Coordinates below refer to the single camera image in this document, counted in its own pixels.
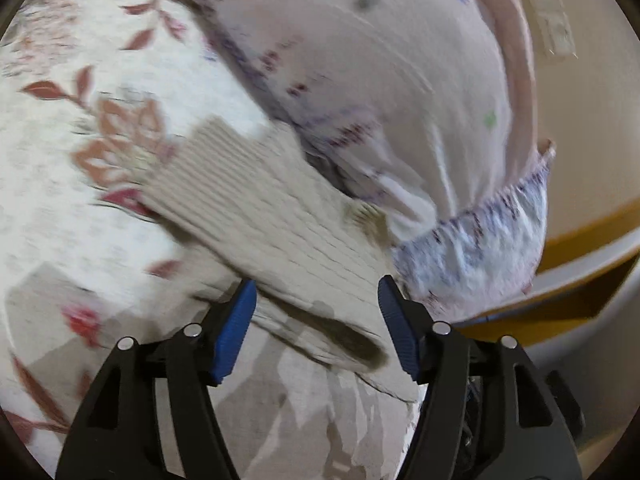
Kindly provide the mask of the floral bed sheet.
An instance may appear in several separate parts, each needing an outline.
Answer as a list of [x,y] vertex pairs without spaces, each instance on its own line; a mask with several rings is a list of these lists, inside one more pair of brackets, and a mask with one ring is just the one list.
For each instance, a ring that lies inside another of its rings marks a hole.
[[[145,171],[209,114],[262,111],[179,0],[24,0],[1,40],[1,405],[48,474],[120,337],[153,311],[182,244],[137,203]],[[390,479],[411,404],[258,326],[212,399],[244,479]]]

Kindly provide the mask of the wooden headboard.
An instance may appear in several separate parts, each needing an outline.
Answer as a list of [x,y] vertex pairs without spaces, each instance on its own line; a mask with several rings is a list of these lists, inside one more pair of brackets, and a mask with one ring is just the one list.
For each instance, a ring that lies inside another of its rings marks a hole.
[[596,318],[639,262],[639,202],[547,244],[533,283],[459,325],[478,340],[509,334],[533,346]]

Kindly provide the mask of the beige cable-knit sweater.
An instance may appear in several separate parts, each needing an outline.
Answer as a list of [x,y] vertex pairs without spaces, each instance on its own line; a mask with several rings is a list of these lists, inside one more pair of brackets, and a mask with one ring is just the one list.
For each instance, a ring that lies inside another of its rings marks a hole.
[[251,139],[219,118],[203,122],[144,182],[142,200],[189,239],[166,309],[249,278],[257,326],[379,392],[416,400],[378,308],[378,281],[393,272],[385,216],[330,185],[288,126],[274,122]]

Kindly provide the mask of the white wall socket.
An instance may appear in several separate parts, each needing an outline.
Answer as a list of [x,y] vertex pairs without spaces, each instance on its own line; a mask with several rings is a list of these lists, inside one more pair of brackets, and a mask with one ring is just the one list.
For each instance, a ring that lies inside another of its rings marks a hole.
[[528,0],[541,33],[544,52],[556,58],[576,58],[570,21],[562,0]]

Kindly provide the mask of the lilac floral pillow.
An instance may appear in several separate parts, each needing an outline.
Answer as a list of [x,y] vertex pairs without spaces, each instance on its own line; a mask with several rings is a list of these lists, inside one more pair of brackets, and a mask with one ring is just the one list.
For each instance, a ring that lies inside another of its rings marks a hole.
[[521,0],[190,0],[275,118],[386,214],[398,278],[461,322],[532,281],[554,148]]

